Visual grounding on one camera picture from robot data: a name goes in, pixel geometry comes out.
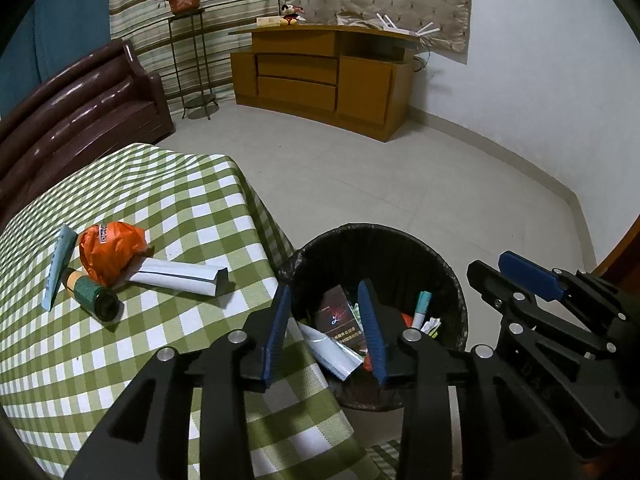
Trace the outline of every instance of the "striped curtain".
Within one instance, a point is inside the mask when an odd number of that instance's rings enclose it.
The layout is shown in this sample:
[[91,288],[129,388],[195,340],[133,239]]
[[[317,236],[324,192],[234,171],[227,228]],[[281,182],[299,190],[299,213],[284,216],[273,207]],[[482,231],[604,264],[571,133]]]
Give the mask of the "striped curtain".
[[[233,95],[231,84],[231,51],[251,45],[249,34],[228,36],[227,33],[255,23],[258,16],[278,13],[278,0],[202,0],[205,11],[202,15],[207,47],[209,74],[214,92],[219,99]],[[171,111],[181,110],[180,91],[176,79],[174,60],[169,42],[169,5],[156,0],[109,0],[109,14],[112,38],[131,40],[142,66],[149,72],[159,72],[162,76],[164,93]],[[200,25],[196,17],[196,29]],[[198,76],[194,68],[194,51],[191,34],[191,20],[186,18],[172,23],[176,59],[180,71],[182,94],[187,97],[200,91]],[[196,37],[199,62],[202,59],[202,44]],[[206,72],[201,67],[203,84],[206,87]]]

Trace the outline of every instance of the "trash can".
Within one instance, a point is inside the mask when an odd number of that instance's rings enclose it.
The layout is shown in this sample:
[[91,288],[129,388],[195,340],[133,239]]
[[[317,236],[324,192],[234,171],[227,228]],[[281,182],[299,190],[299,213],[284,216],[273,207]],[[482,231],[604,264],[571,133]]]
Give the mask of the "trash can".
[[[468,324],[462,288],[451,267],[427,244],[382,225],[345,224],[311,240],[280,266],[278,280],[292,292],[295,319],[314,319],[322,295],[341,285],[351,304],[360,280],[369,278],[378,299],[413,316],[418,294],[432,293],[427,314],[439,317],[437,341],[464,350]],[[362,366],[342,382],[323,370],[340,405],[385,412],[401,408],[402,390],[382,389]]]

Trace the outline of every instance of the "floor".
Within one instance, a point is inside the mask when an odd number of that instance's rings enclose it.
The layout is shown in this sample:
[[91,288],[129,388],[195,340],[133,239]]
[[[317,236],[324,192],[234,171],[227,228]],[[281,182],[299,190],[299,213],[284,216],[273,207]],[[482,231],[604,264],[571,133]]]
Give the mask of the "floor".
[[[441,254],[468,309],[467,349],[494,346],[500,316],[466,282],[466,266],[497,266],[511,250],[551,268],[583,268],[568,204],[502,161],[408,121],[386,143],[326,124],[222,103],[211,120],[180,119],[160,142],[231,156],[295,247],[347,222],[404,230]],[[559,304],[543,304],[579,324]],[[363,446],[399,435],[401,410],[346,410]]]

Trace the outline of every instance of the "flower pot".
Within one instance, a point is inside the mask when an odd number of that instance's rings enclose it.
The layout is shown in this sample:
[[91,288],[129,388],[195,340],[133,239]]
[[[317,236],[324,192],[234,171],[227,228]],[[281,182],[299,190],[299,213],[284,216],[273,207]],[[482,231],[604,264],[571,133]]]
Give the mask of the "flower pot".
[[171,7],[171,12],[180,14],[185,10],[197,9],[200,6],[200,0],[167,0]]

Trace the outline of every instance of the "blue curtain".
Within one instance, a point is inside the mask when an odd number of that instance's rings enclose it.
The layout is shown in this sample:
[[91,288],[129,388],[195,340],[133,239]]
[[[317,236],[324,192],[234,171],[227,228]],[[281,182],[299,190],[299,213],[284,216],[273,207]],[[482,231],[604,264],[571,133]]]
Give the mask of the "blue curtain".
[[36,0],[0,57],[0,116],[109,40],[109,0]]

